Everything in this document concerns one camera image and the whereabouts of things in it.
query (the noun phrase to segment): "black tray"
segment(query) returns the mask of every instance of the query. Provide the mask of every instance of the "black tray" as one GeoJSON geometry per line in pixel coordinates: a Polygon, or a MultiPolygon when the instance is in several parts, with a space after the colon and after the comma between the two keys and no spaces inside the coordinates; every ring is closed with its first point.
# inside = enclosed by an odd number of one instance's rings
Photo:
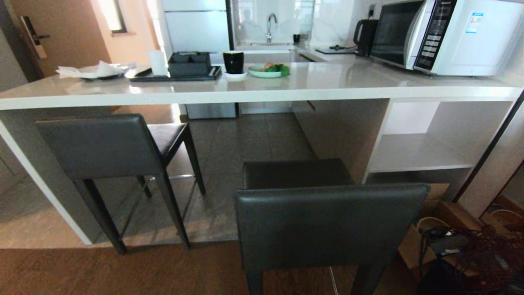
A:
{"type": "Polygon", "coordinates": [[[131,82],[169,82],[169,81],[207,81],[216,80],[220,77],[222,68],[220,66],[212,66],[211,71],[205,76],[185,76],[185,77],[167,77],[167,76],[153,76],[151,68],[144,71],[126,75],[131,82]]]}

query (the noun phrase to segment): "stool leg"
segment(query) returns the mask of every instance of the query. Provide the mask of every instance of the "stool leg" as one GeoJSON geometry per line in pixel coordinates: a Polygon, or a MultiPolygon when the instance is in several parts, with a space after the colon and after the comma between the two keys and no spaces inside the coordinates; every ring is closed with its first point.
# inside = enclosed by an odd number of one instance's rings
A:
{"type": "Polygon", "coordinates": [[[205,195],[204,179],[202,178],[202,173],[200,172],[200,165],[198,163],[197,150],[193,142],[193,136],[191,135],[191,129],[187,126],[184,130],[184,143],[185,147],[188,150],[189,160],[191,161],[191,166],[193,167],[193,172],[195,173],[196,182],[200,189],[200,193],[205,195]]]}
{"type": "Polygon", "coordinates": [[[157,180],[160,192],[162,193],[162,197],[164,198],[164,202],[166,203],[167,209],[169,210],[169,214],[173,219],[173,223],[176,226],[178,233],[180,234],[180,238],[182,238],[184,248],[186,250],[189,250],[190,245],[188,235],[185,233],[184,220],[182,219],[182,215],[180,215],[177,200],[174,197],[173,187],[169,182],[169,176],[167,172],[164,171],[163,174],[156,175],[155,178],[157,180]]]}
{"type": "Polygon", "coordinates": [[[120,239],[120,233],[116,229],[94,181],[74,180],[73,183],[77,187],[89,210],[94,215],[96,221],[111,241],[111,244],[115,247],[116,251],[120,255],[126,254],[127,248],[120,239]]]}
{"type": "Polygon", "coordinates": [[[359,265],[351,295],[373,295],[386,265],[359,265]]]}
{"type": "MultiPolygon", "coordinates": [[[[143,176],[137,176],[136,178],[138,178],[138,182],[140,183],[140,188],[144,187],[144,185],[146,185],[146,180],[144,179],[143,176]]],[[[148,198],[151,198],[151,191],[149,190],[149,187],[146,185],[146,189],[144,190],[144,192],[146,193],[146,196],[148,198]]]]}
{"type": "Polygon", "coordinates": [[[246,270],[249,295],[262,295],[262,272],[246,270]]]}

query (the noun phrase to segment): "white plate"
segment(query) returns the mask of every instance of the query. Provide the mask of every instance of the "white plate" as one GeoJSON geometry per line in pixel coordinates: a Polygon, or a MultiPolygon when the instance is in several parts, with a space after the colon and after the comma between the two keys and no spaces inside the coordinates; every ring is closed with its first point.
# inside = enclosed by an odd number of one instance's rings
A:
{"type": "Polygon", "coordinates": [[[264,69],[264,66],[252,66],[249,67],[247,70],[252,76],[258,77],[258,78],[280,78],[282,77],[281,72],[261,72],[261,70],[264,69]]]}
{"type": "Polygon", "coordinates": [[[242,74],[230,74],[225,72],[227,81],[240,81],[243,80],[247,76],[247,72],[243,72],[242,74]]]}

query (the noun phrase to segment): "napkin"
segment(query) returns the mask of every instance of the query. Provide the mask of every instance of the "napkin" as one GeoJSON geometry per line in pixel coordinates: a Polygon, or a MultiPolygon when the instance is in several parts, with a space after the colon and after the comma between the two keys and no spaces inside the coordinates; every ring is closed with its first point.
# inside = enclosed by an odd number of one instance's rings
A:
{"type": "Polygon", "coordinates": [[[107,76],[120,75],[128,70],[136,68],[136,62],[130,62],[128,64],[108,64],[100,61],[97,66],[86,67],[77,69],[73,67],[58,67],[57,73],[62,78],[86,78],[96,79],[107,76]]]}

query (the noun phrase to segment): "saucer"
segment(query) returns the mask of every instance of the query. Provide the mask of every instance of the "saucer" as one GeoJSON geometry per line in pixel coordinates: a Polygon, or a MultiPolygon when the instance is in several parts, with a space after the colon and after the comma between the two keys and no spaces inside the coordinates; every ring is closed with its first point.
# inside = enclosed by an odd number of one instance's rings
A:
{"type": "Polygon", "coordinates": [[[240,81],[247,76],[247,72],[243,72],[242,74],[230,74],[225,72],[224,74],[228,81],[240,81]]]}

